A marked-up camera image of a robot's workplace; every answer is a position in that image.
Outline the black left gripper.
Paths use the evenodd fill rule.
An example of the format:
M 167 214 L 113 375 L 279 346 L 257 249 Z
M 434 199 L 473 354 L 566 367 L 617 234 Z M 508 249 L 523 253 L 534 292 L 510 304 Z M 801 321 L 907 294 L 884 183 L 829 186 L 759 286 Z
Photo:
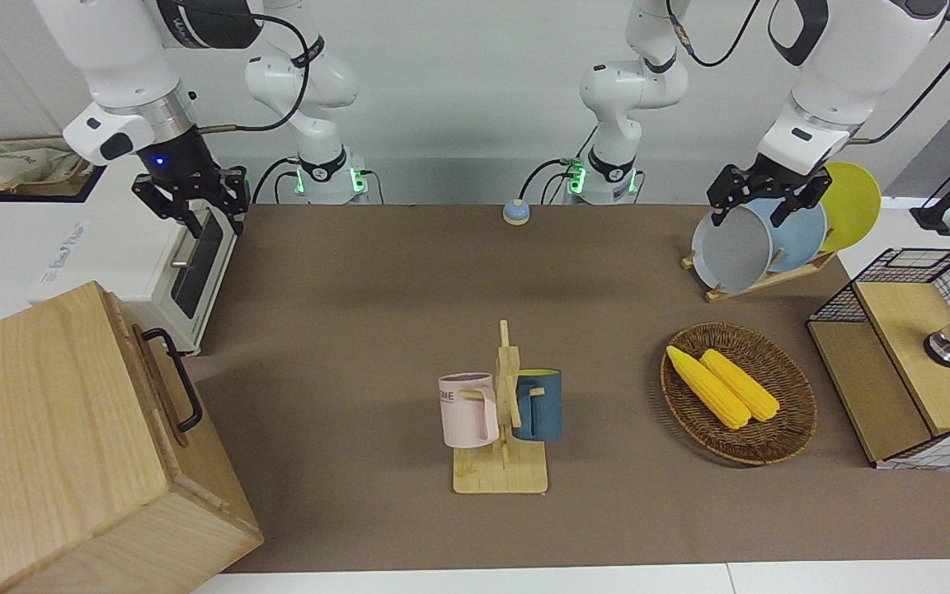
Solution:
M 781 227 L 796 210 L 821 203 L 830 185 L 832 174 L 825 166 L 814 172 L 798 173 L 766 157 L 755 158 L 754 165 L 747 168 L 727 164 L 708 188 L 710 222 L 719 227 L 732 207 L 766 198 L 775 200 L 770 224 Z

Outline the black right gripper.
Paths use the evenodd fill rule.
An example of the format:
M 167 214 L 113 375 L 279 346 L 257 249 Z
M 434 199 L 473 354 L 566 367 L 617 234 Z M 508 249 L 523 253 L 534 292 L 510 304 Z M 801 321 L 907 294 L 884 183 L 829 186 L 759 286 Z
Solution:
M 204 200 L 219 208 L 237 236 L 244 233 L 244 217 L 252 205 L 252 193 L 245 167 L 219 169 L 214 173 L 197 172 L 185 179 L 155 181 L 151 174 L 139 174 L 131 191 L 140 202 L 161 219 L 180 219 L 191 236 L 200 239 L 203 225 L 190 210 L 192 200 Z

